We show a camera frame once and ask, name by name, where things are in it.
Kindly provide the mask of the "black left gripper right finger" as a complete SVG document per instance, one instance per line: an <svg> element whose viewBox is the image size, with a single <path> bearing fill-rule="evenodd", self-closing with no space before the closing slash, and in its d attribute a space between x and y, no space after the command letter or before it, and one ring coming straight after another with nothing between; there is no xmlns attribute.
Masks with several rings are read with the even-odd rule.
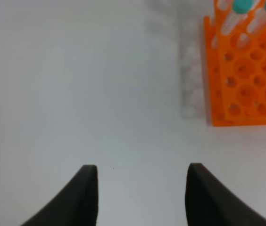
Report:
<svg viewBox="0 0 266 226"><path fill-rule="evenodd" d="M201 163L189 165L185 210L189 226L266 226L266 218L240 200Z"/></svg>

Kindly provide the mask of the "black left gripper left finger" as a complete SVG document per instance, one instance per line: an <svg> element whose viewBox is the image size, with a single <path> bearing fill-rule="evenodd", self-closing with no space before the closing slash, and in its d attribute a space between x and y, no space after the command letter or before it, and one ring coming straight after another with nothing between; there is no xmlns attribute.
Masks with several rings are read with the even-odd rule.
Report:
<svg viewBox="0 0 266 226"><path fill-rule="evenodd" d="M66 186L24 226L95 226L99 212L98 170L83 165Z"/></svg>

